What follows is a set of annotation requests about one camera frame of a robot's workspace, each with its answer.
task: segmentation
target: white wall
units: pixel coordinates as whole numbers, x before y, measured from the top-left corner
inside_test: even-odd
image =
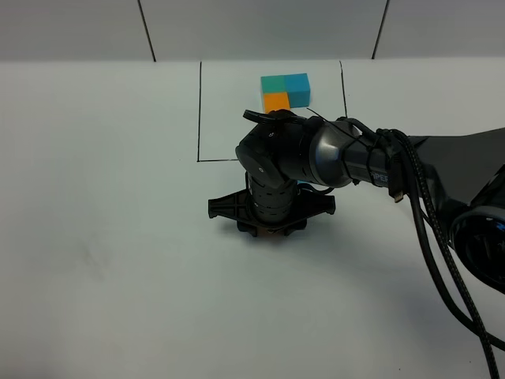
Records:
[[[2,0],[0,61],[150,60],[136,0]]]
[[[157,59],[370,58],[385,0],[143,0]]]
[[[502,0],[391,0],[377,58],[504,56]]]

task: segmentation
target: cable connector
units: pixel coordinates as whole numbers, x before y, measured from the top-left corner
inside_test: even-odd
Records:
[[[395,154],[390,160],[389,170],[387,171],[387,188],[389,189],[389,196],[395,199],[395,203],[402,201],[403,196],[406,195],[403,165],[399,154]]]

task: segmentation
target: cube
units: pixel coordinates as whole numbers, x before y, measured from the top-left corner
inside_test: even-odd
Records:
[[[284,83],[292,108],[308,107],[310,104],[309,77],[306,73],[285,75]]]
[[[277,75],[274,77],[261,77],[261,91],[262,93],[286,92],[284,75]]]
[[[278,111],[279,109],[290,109],[290,100],[287,92],[280,93],[264,93],[263,106],[265,113]]]

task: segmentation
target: black cable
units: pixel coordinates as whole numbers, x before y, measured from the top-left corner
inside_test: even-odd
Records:
[[[419,210],[421,211],[421,216],[424,218],[425,213],[421,209],[421,203],[419,202],[419,195],[417,192],[417,186],[413,187],[413,189],[410,189],[410,203],[412,204],[414,202],[414,206],[418,207]],[[429,246],[426,246],[425,244],[421,243],[421,252],[423,253],[423,257],[425,258],[426,265],[428,266],[428,271],[433,279],[433,283],[435,284],[436,290],[439,292],[440,297],[442,298],[443,303],[445,306],[449,309],[449,311],[452,313],[452,315],[463,324],[467,329],[469,329],[472,333],[477,334],[477,330],[475,328],[475,325],[473,324],[472,320],[470,320],[456,305],[454,300],[451,297],[451,294],[449,293],[449,290],[447,289],[445,283],[443,282],[442,275],[440,274],[440,271],[436,265],[435,258],[433,257],[433,253],[431,251],[431,248],[429,249]],[[497,348],[499,348],[502,351],[505,351],[505,341],[502,341],[500,338],[495,337],[493,334],[488,333],[488,338],[489,341],[495,345]]]
[[[316,116],[318,117],[321,117],[325,122],[327,122],[328,124],[330,124],[331,126],[334,126],[335,128],[337,128],[338,130],[340,130],[342,133],[344,133],[345,135],[347,135],[348,137],[351,137],[353,140],[355,140],[356,142],[359,142],[360,144],[362,144],[363,146],[365,146],[366,148],[368,148],[368,145],[364,144],[363,141],[360,141],[360,138],[359,137],[356,137],[356,136],[353,136],[351,133],[349,132],[346,132],[344,129],[342,129],[340,126],[338,126],[337,124],[335,124],[334,122],[331,122],[331,121],[328,121],[327,119],[325,119],[323,116],[321,116],[319,113],[317,113],[316,111],[313,111],[312,109],[310,108],[307,108],[309,111],[311,111],[313,114],[315,114]]]
[[[442,252],[443,258],[446,261],[447,267],[449,268],[449,272],[453,278],[453,281],[456,284],[456,287],[458,288],[460,295],[462,296],[463,302],[465,303],[466,308],[468,309],[470,316],[472,317],[473,323],[472,328],[470,330],[475,332],[475,334],[477,334],[479,336],[479,339],[481,340],[481,344],[484,350],[486,361],[488,363],[491,378],[492,379],[499,378],[498,367],[496,366],[495,356],[493,354],[492,347],[490,344],[491,339],[490,335],[486,332],[484,323],[482,322],[481,316],[477,311],[477,307],[473,303],[473,300],[468,292],[468,289],[466,288],[466,285],[458,271],[458,268],[455,265],[454,259],[451,256],[451,252],[447,247],[447,242],[445,241],[443,232],[440,228],[440,224],[438,222],[438,219],[436,218],[435,208],[433,206],[431,196],[428,190],[428,184],[426,182],[425,173],[421,166],[421,161],[419,160],[419,157],[414,147],[410,143],[409,138],[404,133],[399,132],[397,130],[393,130],[392,133],[395,135],[396,138],[398,138],[398,140],[400,141],[400,143],[404,148],[401,151],[401,154],[404,158],[403,162],[409,183],[410,202],[412,205],[414,222],[416,224],[417,236],[419,238],[419,243],[421,245],[421,251],[425,256],[425,261],[428,266],[428,270],[430,271],[430,274],[432,274],[433,282],[435,283],[437,290],[439,290],[440,296],[446,303],[446,306],[456,316],[454,310],[447,304],[448,298],[451,300],[452,303],[454,302],[452,301],[451,296],[448,294],[447,288],[443,284],[442,277],[440,275],[440,272],[438,271],[438,268],[436,267],[436,263],[432,256],[431,248],[429,246],[429,241],[426,234],[426,228],[422,218],[421,204],[418,198],[419,195],[417,192],[417,185],[419,185],[421,189],[421,196],[423,198],[423,202],[425,203],[428,218],[432,222],[433,232],[436,236],[436,241]]]

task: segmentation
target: teal cube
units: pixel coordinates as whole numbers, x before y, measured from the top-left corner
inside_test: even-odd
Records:
[[[286,92],[284,75],[261,77],[261,91],[262,93]]]
[[[310,85],[309,77],[306,73],[296,73],[294,75],[285,75],[284,83],[286,85],[287,95],[290,99],[292,108],[308,107],[310,104]]]

